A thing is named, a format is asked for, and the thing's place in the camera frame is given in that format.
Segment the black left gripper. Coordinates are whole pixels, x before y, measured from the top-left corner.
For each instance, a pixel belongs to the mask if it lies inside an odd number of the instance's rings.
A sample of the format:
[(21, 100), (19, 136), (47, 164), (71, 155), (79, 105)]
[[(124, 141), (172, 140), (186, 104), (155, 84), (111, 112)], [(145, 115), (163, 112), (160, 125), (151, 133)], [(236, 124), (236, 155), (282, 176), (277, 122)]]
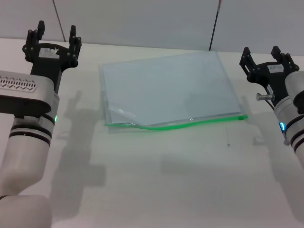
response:
[[(69, 36), (69, 48), (50, 43), (39, 44), (45, 32), (45, 22), (40, 20), (36, 30), (28, 30), (26, 43), (22, 50), (25, 59), (33, 64), (30, 74), (49, 78), (54, 84), (54, 92), (59, 91), (63, 71), (78, 66), (78, 57), (82, 38), (76, 36), (76, 26), (72, 25)], [(59, 58), (39, 57), (40, 51), (46, 49), (47, 56), (58, 55)]]

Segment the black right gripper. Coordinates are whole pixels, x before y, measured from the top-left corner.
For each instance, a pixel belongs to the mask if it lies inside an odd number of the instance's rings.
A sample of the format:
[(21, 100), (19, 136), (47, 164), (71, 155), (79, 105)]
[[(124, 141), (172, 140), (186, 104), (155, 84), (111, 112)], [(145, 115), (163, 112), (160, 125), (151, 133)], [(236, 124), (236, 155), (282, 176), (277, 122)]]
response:
[(277, 62), (255, 64), (249, 48), (245, 47), (239, 65), (245, 72), (248, 82), (259, 84), (268, 95), (274, 95), (271, 103), (276, 106), (287, 97), (285, 78), (288, 73), (299, 71), (299, 66), (294, 63), (289, 53), (284, 54), (278, 46), (273, 46), (271, 55)]

